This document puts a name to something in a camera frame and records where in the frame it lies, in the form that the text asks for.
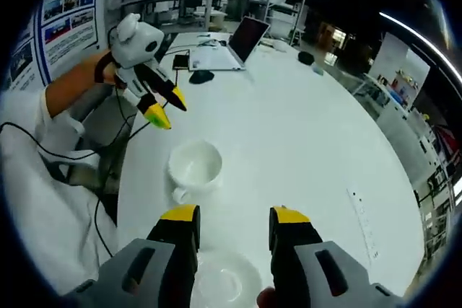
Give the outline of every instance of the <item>white cloth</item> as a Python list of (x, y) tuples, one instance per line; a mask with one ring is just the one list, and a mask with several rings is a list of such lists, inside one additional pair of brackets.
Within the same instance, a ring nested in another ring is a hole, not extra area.
[[(5, 92), (1, 103), (1, 123), (16, 123), (39, 142), (53, 125), (44, 91)], [(5, 126), (0, 144), (6, 201), (38, 270), (59, 294), (97, 278), (109, 255), (95, 229), (95, 194), (54, 180), (35, 143), (19, 129)], [(116, 228), (102, 204), (97, 223), (105, 243), (116, 252)]]

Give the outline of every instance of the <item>white cup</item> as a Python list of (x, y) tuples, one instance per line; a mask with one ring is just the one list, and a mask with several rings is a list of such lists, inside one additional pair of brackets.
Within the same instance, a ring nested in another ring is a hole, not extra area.
[(177, 203), (187, 203), (193, 195), (210, 193), (221, 183), (222, 156), (215, 146), (204, 140), (173, 149), (167, 167), (177, 185), (173, 191)]

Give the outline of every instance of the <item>white table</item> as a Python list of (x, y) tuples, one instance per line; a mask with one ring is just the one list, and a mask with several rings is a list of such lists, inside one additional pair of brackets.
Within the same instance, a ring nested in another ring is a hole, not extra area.
[[(223, 38), (223, 34), (212, 34)], [(180, 34), (172, 47), (198, 43)], [(162, 65), (171, 69), (173, 56)], [(260, 46), (247, 71), (215, 72), (206, 84), (178, 84), (188, 112), (166, 107), (169, 131), (147, 127), (129, 144), (118, 204), (120, 246), (146, 237), (174, 206), (165, 165), (172, 148), (192, 139), (223, 156), (223, 186), (201, 204), (201, 248), (244, 254), (272, 285), (269, 209), (284, 204), (311, 218), (381, 282), (402, 295), (424, 254), (419, 209), (391, 145), (361, 105), (327, 73), (315, 74), (287, 53)], [(145, 124), (136, 117), (134, 131)], [(363, 199), (380, 256), (370, 260), (347, 189)]]

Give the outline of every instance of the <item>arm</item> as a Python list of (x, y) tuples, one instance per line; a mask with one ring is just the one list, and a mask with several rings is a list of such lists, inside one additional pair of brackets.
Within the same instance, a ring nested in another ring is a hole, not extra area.
[[(84, 59), (48, 85), (45, 91), (45, 99), (46, 107), (52, 118), (67, 110), (82, 94), (96, 84), (96, 64), (108, 52), (109, 50), (105, 50)], [(112, 63), (106, 66), (103, 72), (105, 83), (114, 84), (115, 72), (116, 67)]]

